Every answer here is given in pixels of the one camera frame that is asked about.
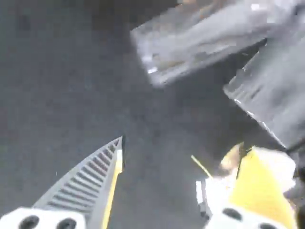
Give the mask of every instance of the yellow stripe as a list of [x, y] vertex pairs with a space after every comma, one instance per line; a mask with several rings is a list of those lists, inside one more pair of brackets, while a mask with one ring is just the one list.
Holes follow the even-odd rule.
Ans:
[[213, 178], [209, 171], [194, 157], [194, 155], [191, 155], [191, 159], [208, 175], [209, 178]]
[[116, 186], [116, 181], [118, 179], [118, 175], [121, 172], [122, 172], [122, 161], [117, 161], [115, 164], [114, 174], [113, 174], [112, 183], [111, 183], [111, 187], [110, 187], [110, 191], [109, 191], [109, 195], [108, 195], [107, 205], [106, 205], [106, 208], [104, 211], [101, 229], [107, 229], [108, 222], [109, 222], [109, 216], [110, 216], [110, 212], [111, 212], [111, 207], [112, 207], [114, 191], [115, 191], [115, 186]]

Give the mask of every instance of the gray floor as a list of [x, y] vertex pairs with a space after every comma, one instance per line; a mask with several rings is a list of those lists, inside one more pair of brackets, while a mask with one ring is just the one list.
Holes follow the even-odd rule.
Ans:
[[0, 2], [0, 214], [31, 206], [97, 148], [126, 136], [110, 228], [199, 228], [194, 182], [243, 140], [274, 141], [222, 85], [250, 56], [153, 89], [129, 30], [174, 0]]

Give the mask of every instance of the screw hole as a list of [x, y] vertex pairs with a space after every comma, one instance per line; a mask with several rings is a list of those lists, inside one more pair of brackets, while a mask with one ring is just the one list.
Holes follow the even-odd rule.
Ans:
[[238, 211], [236, 211], [235, 209], [232, 209], [232, 208], [225, 208], [225, 209], [223, 210], [223, 213], [224, 213], [225, 215], [227, 215], [228, 217], [231, 217], [231, 218], [233, 218], [233, 219], [235, 219], [235, 220], [242, 221], [242, 215], [241, 215]]
[[262, 223], [261, 225], [259, 225], [260, 229], [276, 229], [275, 226], [269, 224], [269, 223]]
[[21, 222], [19, 229], [33, 229], [38, 223], [39, 218], [37, 216], [28, 216]]
[[67, 218], [59, 222], [56, 229], [75, 229], [76, 222], [71, 218]]

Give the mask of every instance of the yellow wire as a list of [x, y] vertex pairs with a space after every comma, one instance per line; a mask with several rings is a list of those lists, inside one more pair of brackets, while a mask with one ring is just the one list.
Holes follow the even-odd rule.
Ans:
[[191, 159], [208, 175], [209, 178], [213, 178], [209, 171], [200, 163], [200, 161], [197, 160], [197, 158], [194, 157], [194, 155], [191, 155]]

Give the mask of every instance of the yellow object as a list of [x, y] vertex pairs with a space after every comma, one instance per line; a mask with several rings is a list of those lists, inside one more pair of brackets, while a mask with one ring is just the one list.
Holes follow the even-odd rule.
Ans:
[[287, 229], [295, 228], [294, 212], [279, 183], [254, 150], [242, 159], [229, 202], [277, 221]]
[[212, 178], [209, 171], [200, 163], [200, 161], [197, 160], [197, 158], [195, 158], [194, 155], [191, 155], [191, 159], [208, 175], [209, 178]]
[[117, 158], [117, 161], [116, 161], [116, 164], [115, 164], [113, 179], [112, 179], [112, 183], [111, 183], [111, 187], [110, 187], [110, 191], [109, 191], [109, 196], [108, 196], [108, 199], [107, 199], [107, 205], [106, 205], [104, 215], [103, 215], [101, 229], [107, 229], [108, 222], [109, 222], [109, 216], [110, 216], [110, 212], [111, 212], [111, 207], [112, 207], [114, 191], [115, 191], [115, 186], [116, 186], [116, 181], [118, 179], [118, 175], [123, 170], [122, 152], [118, 152], [117, 157], [118, 158]]

